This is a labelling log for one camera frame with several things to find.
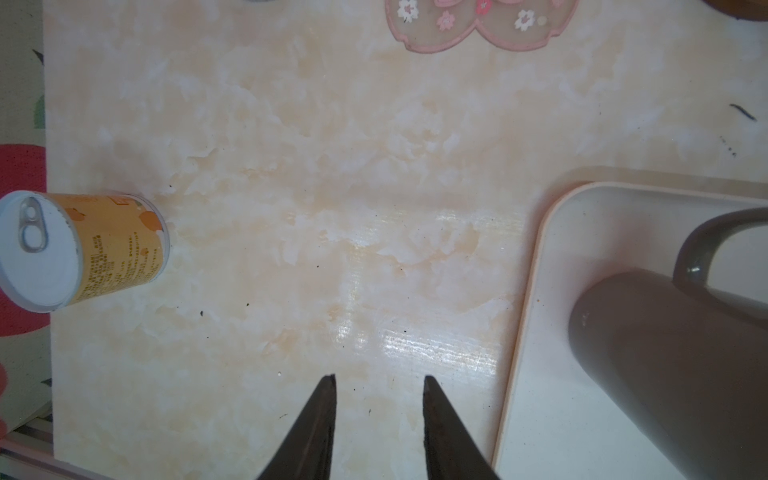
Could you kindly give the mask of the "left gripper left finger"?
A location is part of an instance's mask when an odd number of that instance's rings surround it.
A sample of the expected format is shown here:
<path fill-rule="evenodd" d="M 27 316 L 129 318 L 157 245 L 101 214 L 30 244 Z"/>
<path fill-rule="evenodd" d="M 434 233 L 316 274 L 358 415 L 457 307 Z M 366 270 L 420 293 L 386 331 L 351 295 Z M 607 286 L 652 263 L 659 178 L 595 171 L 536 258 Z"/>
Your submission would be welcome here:
<path fill-rule="evenodd" d="M 335 375 L 321 378 L 258 480 L 328 480 L 337 412 Z"/>

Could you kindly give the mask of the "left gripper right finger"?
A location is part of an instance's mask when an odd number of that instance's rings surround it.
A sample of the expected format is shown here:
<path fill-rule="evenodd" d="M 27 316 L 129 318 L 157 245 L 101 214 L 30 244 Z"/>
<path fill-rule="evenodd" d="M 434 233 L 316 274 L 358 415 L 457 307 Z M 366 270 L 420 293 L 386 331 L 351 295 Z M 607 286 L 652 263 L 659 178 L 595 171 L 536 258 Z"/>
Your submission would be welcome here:
<path fill-rule="evenodd" d="M 499 480 L 434 376 L 424 379 L 422 404 L 429 479 Z"/>

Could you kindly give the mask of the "grey mug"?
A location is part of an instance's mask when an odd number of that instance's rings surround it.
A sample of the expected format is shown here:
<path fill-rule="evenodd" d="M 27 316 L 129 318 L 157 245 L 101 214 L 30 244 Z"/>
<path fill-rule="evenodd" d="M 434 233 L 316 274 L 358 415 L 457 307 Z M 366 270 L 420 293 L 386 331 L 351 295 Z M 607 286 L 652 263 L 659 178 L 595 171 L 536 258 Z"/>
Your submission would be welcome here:
<path fill-rule="evenodd" d="M 767 306 L 708 283 L 722 244 L 766 222 L 763 208 L 712 218 L 671 276 L 607 277 L 570 315 L 581 367 L 689 479 L 767 475 Z"/>

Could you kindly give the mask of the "pink flower coaster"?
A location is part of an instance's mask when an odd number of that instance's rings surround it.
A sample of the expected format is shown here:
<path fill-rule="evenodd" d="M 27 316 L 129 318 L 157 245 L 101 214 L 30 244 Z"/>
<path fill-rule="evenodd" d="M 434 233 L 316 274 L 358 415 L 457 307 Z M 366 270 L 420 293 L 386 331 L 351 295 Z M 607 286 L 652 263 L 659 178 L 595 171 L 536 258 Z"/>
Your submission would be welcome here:
<path fill-rule="evenodd" d="M 568 26 L 578 0 L 386 0 L 388 27 L 411 52 L 448 50 L 472 33 L 497 48 L 546 46 Z"/>

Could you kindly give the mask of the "brown wooden round coaster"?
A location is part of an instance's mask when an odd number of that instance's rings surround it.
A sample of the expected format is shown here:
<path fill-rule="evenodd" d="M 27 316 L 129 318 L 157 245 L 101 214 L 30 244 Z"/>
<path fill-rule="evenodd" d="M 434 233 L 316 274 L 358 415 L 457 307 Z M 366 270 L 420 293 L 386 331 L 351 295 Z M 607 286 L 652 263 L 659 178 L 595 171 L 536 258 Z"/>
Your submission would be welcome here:
<path fill-rule="evenodd" d="M 767 0 L 704 0 L 708 6 L 738 20 L 766 22 Z"/>

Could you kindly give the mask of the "translucent plastic tray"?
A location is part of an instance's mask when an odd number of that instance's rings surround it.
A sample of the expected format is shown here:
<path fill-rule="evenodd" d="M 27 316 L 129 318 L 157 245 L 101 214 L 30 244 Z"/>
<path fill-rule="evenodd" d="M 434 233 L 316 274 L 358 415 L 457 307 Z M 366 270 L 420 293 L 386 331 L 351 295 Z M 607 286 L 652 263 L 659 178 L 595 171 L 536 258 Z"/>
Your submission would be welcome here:
<path fill-rule="evenodd" d="M 677 468 L 586 374 L 568 341 L 579 296 L 611 275 L 673 271 L 700 224 L 754 197 L 593 182 L 558 199 L 534 248 L 493 466 L 504 479 L 676 479 Z"/>

